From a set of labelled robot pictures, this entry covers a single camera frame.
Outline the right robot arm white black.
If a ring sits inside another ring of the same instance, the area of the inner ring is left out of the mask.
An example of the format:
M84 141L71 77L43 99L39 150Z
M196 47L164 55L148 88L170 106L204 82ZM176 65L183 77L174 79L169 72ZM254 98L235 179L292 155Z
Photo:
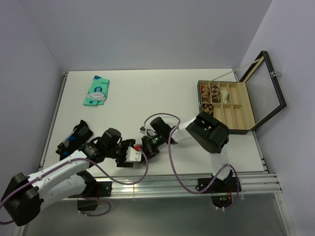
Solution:
M178 122L171 127L160 116L150 123L154 135L142 137L141 149L148 159L159 154L159 147L163 144L175 145L186 139L195 139L201 147L210 154L213 186L217 191L225 191L230 186L232 169L228 166L227 143L229 128L207 112L200 112L196 117L185 123Z

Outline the cream yellow sock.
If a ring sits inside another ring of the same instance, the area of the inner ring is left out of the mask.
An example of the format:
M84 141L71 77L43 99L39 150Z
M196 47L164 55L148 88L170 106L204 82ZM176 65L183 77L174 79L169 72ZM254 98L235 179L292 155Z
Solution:
M228 103L228 97L229 97L228 91L221 90L220 94L221 94L221 102L224 104L227 104Z

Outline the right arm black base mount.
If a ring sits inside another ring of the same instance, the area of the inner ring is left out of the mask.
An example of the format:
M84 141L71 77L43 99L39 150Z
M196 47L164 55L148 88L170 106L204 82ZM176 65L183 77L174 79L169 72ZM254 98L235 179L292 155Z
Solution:
M241 192L242 188L237 177L228 177L226 180L215 179L211 187L205 191L208 194L220 194L212 196L211 201L215 207L226 208L233 202L233 193Z

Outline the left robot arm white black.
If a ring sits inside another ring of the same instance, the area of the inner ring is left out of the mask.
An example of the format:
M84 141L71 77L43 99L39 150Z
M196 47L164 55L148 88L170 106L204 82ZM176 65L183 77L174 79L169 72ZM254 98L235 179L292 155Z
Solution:
M109 128L101 137L82 144L70 156L51 167L25 176L16 174L10 181L1 199L17 226L35 219L41 210L71 196L95 197L96 179L87 171L104 161L116 160L120 167L126 161L127 152L134 147L135 140L122 140L121 133Z

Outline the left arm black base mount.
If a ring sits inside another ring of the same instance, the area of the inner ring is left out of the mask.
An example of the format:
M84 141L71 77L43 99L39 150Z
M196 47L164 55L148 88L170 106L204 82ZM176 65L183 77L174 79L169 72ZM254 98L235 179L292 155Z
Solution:
M110 197L112 190L111 181L97 181L93 184L88 184L87 189L84 190L82 194L79 194L79 197L86 197L83 200L77 201L77 209L83 212L95 211L96 208L100 205L99 199L101 197Z

